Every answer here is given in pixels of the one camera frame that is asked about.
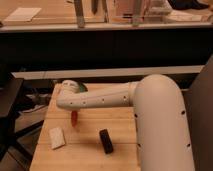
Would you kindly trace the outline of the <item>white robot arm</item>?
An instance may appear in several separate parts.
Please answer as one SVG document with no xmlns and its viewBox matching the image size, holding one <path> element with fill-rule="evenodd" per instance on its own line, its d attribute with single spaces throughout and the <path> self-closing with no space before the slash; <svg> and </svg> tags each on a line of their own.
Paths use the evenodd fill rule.
<svg viewBox="0 0 213 171">
<path fill-rule="evenodd" d="M 141 171 L 195 171 L 184 98 L 177 83 L 165 75 L 79 93 L 66 80 L 56 104 L 65 110 L 131 106 Z"/>
</svg>

